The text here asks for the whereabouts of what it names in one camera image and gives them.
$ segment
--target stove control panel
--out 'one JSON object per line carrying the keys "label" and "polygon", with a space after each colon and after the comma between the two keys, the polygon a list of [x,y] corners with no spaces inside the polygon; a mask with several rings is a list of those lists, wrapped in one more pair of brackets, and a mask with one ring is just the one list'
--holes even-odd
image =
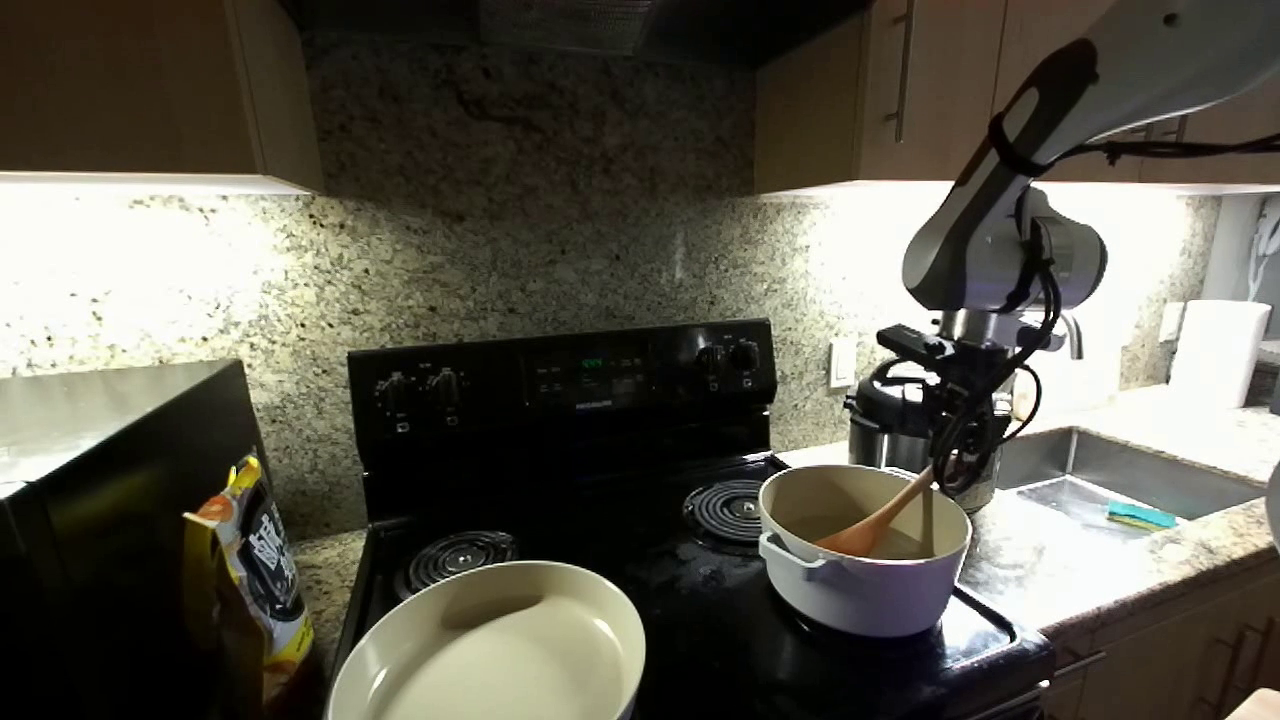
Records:
{"label": "stove control panel", "polygon": [[348,357],[357,438],[448,434],[589,414],[763,411],[770,320],[677,323]]}

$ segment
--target black stove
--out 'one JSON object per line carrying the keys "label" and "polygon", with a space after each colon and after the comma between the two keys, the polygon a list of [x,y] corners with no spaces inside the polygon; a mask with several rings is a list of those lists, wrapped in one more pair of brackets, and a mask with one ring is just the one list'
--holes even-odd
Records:
{"label": "black stove", "polygon": [[375,346],[348,370],[374,523],[342,654],[461,567],[573,559],[646,615],[633,720],[1037,712],[1044,634],[966,586],[910,638],[821,628],[774,593],[770,320]]}

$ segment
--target kitchen sink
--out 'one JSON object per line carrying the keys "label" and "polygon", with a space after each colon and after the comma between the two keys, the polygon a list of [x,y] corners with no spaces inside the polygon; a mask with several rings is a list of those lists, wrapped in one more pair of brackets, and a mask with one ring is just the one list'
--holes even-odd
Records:
{"label": "kitchen sink", "polygon": [[1262,496],[1262,487],[1240,477],[1080,427],[1037,432],[1006,443],[995,450],[991,478],[995,493],[1014,493],[1121,540],[1168,527],[1161,520],[1179,523]]}

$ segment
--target burner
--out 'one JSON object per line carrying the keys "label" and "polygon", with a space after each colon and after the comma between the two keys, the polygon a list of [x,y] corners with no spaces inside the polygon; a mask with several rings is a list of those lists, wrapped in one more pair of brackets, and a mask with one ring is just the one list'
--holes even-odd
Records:
{"label": "burner", "polygon": [[397,575],[397,595],[411,595],[427,585],[441,585],[444,575],[457,575],[465,567],[512,559],[516,540],[508,532],[457,532],[427,549],[419,549]]}
{"label": "burner", "polygon": [[703,485],[686,496],[686,517],[730,545],[757,545],[760,535],[760,506],[757,506],[757,478],[720,478]]}

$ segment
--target robotic arm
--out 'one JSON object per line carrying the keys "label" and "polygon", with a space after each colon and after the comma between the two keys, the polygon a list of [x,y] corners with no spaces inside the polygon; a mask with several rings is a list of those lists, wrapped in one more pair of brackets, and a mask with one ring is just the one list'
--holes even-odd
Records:
{"label": "robotic arm", "polygon": [[[940,332],[898,323],[877,335],[898,358],[847,400],[858,418],[926,432],[943,493],[976,485],[1009,438],[1006,379],[1049,346],[1062,313],[1086,302],[1107,263],[1106,241],[1051,212],[1029,176],[1087,141],[1262,83],[1280,67],[1276,28],[1280,0],[1117,0],[1039,59],[910,245],[904,287],[940,313]],[[886,392],[898,362],[937,376],[926,400],[898,402]]]}

